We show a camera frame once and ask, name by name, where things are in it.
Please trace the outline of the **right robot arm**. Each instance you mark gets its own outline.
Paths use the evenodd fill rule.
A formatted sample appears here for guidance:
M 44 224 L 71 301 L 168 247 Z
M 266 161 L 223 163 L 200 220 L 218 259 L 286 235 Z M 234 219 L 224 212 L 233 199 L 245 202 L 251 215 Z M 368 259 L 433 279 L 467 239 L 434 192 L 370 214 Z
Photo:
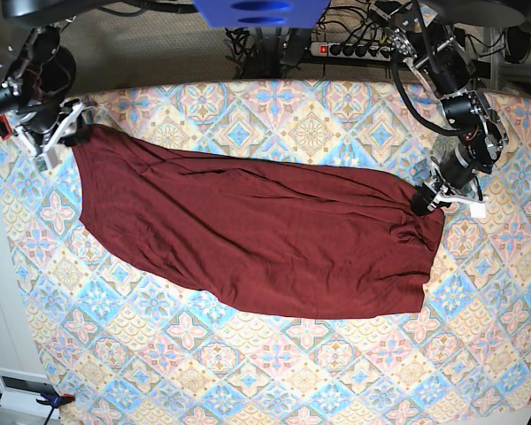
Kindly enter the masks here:
M 18 28 L 0 62 L 0 137 L 27 136 L 38 154 L 58 143 L 79 144 L 86 133 L 79 101 L 66 95 L 76 62 L 61 45 L 61 23 L 98 1 L 2 1 L 2 17 Z

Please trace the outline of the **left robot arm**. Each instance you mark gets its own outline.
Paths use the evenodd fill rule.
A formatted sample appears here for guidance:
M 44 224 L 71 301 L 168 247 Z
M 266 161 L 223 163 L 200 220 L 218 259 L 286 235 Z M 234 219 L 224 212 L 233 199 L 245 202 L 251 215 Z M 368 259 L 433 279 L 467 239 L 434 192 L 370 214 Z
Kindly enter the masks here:
M 455 36 L 457 23 L 509 28 L 531 21 L 531 1 L 377 1 L 374 16 L 391 43 L 391 74 L 412 117 L 458 143 L 432 159 L 430 175 L 416 188 L 412 211 L 425 216 L 451 203 L 466 204 L 474 217 L 486 213 L 478 174 L 491 174 L 508 143 L 498 113 L 477 85 L 476 68 Z M 440 103 L 447 128 L 423 118 L 408 97 L 398 67 L 406 65 Z

